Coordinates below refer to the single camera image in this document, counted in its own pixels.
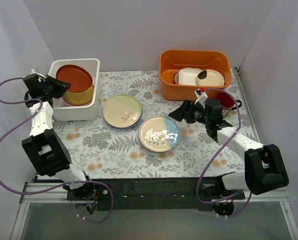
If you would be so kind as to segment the red-brown scalloped plate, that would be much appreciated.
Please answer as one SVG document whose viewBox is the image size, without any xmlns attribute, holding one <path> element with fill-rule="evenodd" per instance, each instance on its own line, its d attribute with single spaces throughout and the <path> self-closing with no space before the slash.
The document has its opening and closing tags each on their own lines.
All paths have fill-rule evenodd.
<svg viewBox="0 0 298 240">
<path fill-rule="evenodd" d="M 93 83 L 92 76 L 84 68 L 73 64 L 61 66 L 57 70 L 55 78 L 59 81 L 70 83 L 67 91 L 72 93 L 86 91 Z"/>
</svg>

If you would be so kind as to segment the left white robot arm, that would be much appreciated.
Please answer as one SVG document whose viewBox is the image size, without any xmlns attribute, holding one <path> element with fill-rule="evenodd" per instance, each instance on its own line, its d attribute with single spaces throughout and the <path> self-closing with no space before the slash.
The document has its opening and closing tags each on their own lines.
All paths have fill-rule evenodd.
<svg viewBox="0 0 298 240">
<path fill-rule="evenodd" d="M 70 83 L 39 73 L 22 80 L 28 89 L 25 104 L 33 118 L 29 137 L 21 144 L 36 172 L 62 180 L 66 183 L 63 188 L 77 198 L 94 198 L 95 186 L 87 174 L 72 164 L 68 149 L 53 129 L 53 100 L 61 98 Z"/>
</svg>

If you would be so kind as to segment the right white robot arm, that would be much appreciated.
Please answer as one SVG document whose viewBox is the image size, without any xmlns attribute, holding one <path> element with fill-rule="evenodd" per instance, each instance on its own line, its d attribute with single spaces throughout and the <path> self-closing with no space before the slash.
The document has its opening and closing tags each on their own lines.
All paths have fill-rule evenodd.
<svg viewBox="0 0 298 240">
<path fill-rule="evenodd" d="M 288 186 L 289 177 L 280 149 L 274 144 L 264 145 L 239 133 L 223 119 L 222 110 L 219 99 L 208 98 L 204 105 L 185 100 L 178 109 L 169 113 L 169 117 L 178 122 L 205 125 L 211 139 L 243 159 L 243 172 L 218 176 L 216 195 L 226 199 L 236 190 L 249 190 L 260 195 Z"/>
</svg>

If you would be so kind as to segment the pink round plate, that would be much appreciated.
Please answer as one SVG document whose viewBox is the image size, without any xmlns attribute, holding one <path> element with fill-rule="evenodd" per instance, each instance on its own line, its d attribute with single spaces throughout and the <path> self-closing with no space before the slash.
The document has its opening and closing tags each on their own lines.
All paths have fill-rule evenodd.
<svg viewBox="0 0 298 240">
<path fill-rule="evenodd" d="M 84 107 L 92 102 L 92 98 L 62 98 L 63 102 L 70 107 Z"/>
</svg>

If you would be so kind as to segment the cream and blue plate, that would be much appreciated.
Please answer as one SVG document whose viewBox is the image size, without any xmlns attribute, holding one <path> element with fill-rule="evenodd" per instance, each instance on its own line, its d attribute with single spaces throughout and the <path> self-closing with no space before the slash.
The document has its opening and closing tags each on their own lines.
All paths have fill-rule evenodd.
<svg viewBox="0 0 298 240">
<path fill-rule="evenodd" d="M 168 116 L 152 116 L 140 125 L 138 136 L 145 148 L 156 153 L 163 153 L 178 144 L 180 129 Z"/>
</svg>

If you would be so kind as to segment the woven bamboo pattern plate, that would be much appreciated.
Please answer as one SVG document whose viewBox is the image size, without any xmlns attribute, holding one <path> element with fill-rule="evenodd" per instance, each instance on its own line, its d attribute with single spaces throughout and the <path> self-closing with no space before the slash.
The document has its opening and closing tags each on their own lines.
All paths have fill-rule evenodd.
<svg viewBox="0 0 298 240">
<path fill-rule="evenodd" d="M 94 94 L 94 85 L 91 85 L 87 90 L 81 91 L 81 92 L 71 92 L 71 91 L 67 91 L 63 97 L 65 97 L 66 99 L 69 98 L 92 98 L 93 99 L 93 94 Z"/>
</svg>

